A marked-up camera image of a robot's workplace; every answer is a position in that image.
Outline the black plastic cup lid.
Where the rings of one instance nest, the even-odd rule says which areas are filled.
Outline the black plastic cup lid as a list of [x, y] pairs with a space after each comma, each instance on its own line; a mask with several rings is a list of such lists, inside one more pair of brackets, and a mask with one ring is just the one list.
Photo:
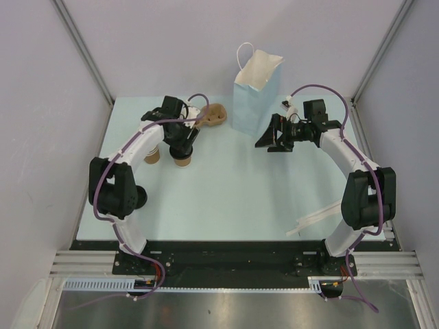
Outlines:
[[174, 160], [186, 160], [191, 157], [193, 153], [193, 147], [188, 149], [177, 149], [175, 147], [169, 147], [169, 153]]

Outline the brown paper coffee cup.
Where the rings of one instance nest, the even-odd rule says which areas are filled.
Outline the brown paper coffee cup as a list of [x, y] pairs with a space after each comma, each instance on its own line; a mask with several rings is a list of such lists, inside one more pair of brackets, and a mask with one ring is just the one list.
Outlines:
[[174, 158], [174, 163], [180, 168], [185, 168], [191, 164], [191, 156], [184, 159]]

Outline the stack of paper cups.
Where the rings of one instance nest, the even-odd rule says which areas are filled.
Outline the stack of paper cups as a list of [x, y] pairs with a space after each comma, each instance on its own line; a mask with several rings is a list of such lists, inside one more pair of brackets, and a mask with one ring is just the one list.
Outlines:
[[160, 160], [160, 157], [160, 151], [157, 145], [155, 146], [155, 148], [153, 148], [152, 151], [147, 154], [147, 156], [144, 158], [144, 161], [149, 165], [153, 165]]

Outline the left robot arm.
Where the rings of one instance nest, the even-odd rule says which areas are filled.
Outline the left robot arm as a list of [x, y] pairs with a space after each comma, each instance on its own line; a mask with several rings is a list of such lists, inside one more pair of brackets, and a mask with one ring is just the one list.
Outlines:
[[88, 201], [100, 221], [111, 224], [121, 251], [129, 254], [128, 266], [135, 273], [147, 272], [151, 256], [143, 252], [147, 239], [141, 233], [134, 212], [142, 208], [147, 192], [135, 182], [134, 173], [160, 143], [169, 145], [175, 163], [191, 162], [193, 142], [206, 112], [190, 101], [166, 96], [161, 106], [146, 112], [136, 132], [107, 158], [95, 157], [89, 165]]

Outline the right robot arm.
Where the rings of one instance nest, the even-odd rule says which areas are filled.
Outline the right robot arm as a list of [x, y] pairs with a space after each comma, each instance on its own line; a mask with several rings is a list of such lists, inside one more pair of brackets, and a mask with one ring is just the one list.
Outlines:
[[304, 102], [302, 119], [293, 118], [297, 110], [290, 97], [282, 105], [287, 114], [273, 114], [255, 146], [269, 152], [291, 152], [296, 142], [309, 141], [324, 151], [346, 178], [342, 221], [325, 239], [326, 252], [316, 258], [318, 270], [332, 275], [341, 267], [340, 257], [351, 251], [358, 239], [379, 235], [384, 223], [395, 217], [396, 173], [367, 158], [347, 139], [344, 126], [328, 118], [323, 99]]

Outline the light blue paper bag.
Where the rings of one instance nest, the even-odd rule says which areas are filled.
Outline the light blue paper bag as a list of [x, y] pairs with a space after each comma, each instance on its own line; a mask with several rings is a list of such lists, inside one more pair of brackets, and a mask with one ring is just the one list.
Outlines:
[[282, 63], [284, 57], [255, 48], [245, 64], [238, 63], [233, 88], [233, 129], [250, 136], [257, 134], [278, 95]]

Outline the brown cardboard cup carrier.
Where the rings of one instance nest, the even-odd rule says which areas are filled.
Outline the brown cardboard cup carrier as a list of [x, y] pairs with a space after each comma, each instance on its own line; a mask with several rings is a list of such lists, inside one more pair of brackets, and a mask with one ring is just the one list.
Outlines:
[[201, 121], [196, 122], [197, 128], [221, 125], [227, 120], [226, 108], [220, 103], [212, 103], [209, 107], [204, 106], [201, 109], [201, 114], [204, 116]]

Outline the light blue table mat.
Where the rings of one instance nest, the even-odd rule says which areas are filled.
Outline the light blue table mat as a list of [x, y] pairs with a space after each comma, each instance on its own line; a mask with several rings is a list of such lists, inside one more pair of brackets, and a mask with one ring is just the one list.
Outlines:
[[165, 143], [156, 164], [134, 174], [147, 202], [134, 212], [149, 241], [306, 241], [285, 236], [297, 220], [341, 200], [346, 178], [311, 142], [290, 153], [255, 148], [229, 122], [200, 130], [191, 164], [180, 168]]

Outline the stack of black lids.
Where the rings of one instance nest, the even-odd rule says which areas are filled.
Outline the stack of black lids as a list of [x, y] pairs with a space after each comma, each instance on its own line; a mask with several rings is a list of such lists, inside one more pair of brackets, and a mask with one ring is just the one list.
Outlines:
[[147, 192], [142, 186], [136, 185], [136, 188], [137, 188], [137, 204], [135, 209], [138, 210], [144, 207], [144, 205], [146, 204]]

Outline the white wrapped straw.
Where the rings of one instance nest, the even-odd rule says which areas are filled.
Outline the white wrapped straw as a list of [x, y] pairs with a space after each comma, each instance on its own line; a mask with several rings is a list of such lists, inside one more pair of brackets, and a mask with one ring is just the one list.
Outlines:
[[326, 236], [332, 233], [339, 223], [339, 219], [324, 219], [307, 227], [297, 226], [296, 228], [287, 231], [285, 236]]
[[318, 223], [326, 218], [327, 216], [303, 217], [298, 220], [298, 226], [307, 227], [315, 223]]
[[342, 200], [338, 200], [324, 208], [321, 208], [305, 217], [301, 217], [297, 220], [298, 224], [305, 225], [305, 224], [311, 224], [315, 222], [319, 222], [323, 219], [326, 219], [327, 217], [330, 217], [332, 215], [337, 215], [341, 213], [341, 203]]

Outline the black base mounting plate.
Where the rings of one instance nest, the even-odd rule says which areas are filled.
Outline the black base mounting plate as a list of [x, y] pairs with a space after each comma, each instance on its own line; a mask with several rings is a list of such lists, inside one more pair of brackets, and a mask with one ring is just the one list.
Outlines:
[[396, 248], [384, 242], [362, 242], [348, 259], [331, 258], [321, 241], [206, 242], [150, 241], [143, 258], [121, 251], [115, 241], [74, 241], [74, 252], [111, 252], [110, 273], [133, 276], [141, 287], [152, 284], [164, 267], [163, 287], [174, 289], [298, 289], [312, 276], [337, 280], [359, 275], [360, 267], [386, 262]]

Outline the aluminium frame rail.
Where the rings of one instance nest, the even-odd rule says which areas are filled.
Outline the aluminium frame rail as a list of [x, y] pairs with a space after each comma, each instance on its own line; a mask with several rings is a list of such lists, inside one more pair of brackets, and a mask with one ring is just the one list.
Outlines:
[[112, 276], [114, 251], [58, 251], [49, 276], [53, 278], [107, 278]]

